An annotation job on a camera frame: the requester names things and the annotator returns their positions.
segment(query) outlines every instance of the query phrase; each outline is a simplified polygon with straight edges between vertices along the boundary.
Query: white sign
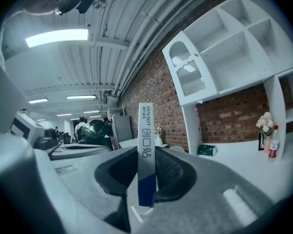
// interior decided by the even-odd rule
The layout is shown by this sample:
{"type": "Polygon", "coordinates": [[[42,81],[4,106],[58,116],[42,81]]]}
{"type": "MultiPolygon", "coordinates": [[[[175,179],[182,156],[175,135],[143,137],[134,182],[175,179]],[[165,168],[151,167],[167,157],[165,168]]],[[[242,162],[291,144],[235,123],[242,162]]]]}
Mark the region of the white sign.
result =
{"type": "Polygon", "coordinates": [[[139,104],[138,117],[139,205],[153,206],[156,193],[154,115],[152,103],[139,104]]]}

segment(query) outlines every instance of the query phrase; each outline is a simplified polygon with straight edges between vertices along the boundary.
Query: tissue box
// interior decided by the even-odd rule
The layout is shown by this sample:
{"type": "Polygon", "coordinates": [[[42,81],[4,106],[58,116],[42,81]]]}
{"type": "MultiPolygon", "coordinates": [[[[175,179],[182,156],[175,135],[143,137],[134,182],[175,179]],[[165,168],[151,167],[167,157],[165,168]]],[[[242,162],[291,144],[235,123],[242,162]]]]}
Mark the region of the tissue box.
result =
{"type": "Polygon", "coordinates": [[[200,145],[197,149],[197,154],[214,156],[216,153],[216,147],[212,145],[200,145]]]}

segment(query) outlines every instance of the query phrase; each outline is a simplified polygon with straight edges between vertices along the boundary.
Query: fluorescent light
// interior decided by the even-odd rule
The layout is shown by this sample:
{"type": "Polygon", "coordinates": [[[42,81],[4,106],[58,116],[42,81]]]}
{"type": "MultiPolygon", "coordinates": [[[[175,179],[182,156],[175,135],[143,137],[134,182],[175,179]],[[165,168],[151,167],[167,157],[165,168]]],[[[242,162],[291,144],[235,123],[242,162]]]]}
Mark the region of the fluorescent light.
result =
{"type": "Polygon", "coordinates": [[[29,100],[30,104],[49,101],[47,98],[29,100]]]}
{"type": "Polygon", "coordinates": [[[88,99],[88,98],[96,98],[96,96],[66,96],[68,99],[88,99]]]}
{"type": "Polygon", "coordinates": [[[28,47],[55,42],[71,40],[88,40],[87,29],[64,29],[42,33],[25,39],[28,47]]]}
{"type": "Polygon", "coordinates": [[[90,113],[98,113],[100,110],[97,111],[89,111],[89,112],[84,112],[84,114],[90,114],[90,113]]]}
{"type": "Polygon", "coordinates": [[[57,116],[65,116],[65,115],[72,115],[72,114],[63,114],[63,115],[57,115],[57,116]]]}

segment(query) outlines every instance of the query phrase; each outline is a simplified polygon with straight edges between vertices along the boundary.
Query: desk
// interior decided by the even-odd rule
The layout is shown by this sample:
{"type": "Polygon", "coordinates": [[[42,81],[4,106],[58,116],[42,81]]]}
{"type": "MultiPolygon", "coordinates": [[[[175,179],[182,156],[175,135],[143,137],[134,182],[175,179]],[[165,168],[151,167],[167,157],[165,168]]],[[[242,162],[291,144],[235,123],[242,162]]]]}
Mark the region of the desk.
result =
{"type": "Polygon", "coordinates": [[[293,160],[268,162],[268,154],[258,151],[258,140],[236,143],[208,143],[216,146],[215,156],[201,158],[222,163],[255,185],[273,202],[293,193],[293,160]]]}
{"type": "Polygon", "coordinates": [[[130,140],[122,141],[122,142],[119,142],[118,144],[122,148],[126,148],[126,147],[129,147],[129,146],[138,146],[138,138],[133,138],[133,139],[130,139],[130,140]]]}

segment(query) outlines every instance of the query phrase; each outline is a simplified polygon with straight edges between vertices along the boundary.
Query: plastic bottle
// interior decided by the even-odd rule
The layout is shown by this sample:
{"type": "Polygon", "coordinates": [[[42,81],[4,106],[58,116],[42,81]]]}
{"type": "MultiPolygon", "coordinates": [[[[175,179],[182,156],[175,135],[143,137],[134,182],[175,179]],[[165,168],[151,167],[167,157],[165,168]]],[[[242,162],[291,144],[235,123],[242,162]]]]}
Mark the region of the plastic bottle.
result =
{"type": "Polygon", "coordinates": [[[276,160],[279,142],[278,125],[275,125],[273,127],[272,138],[270,141],[270,151],[268,155],[269,162],[274,162],[276,160]]]}

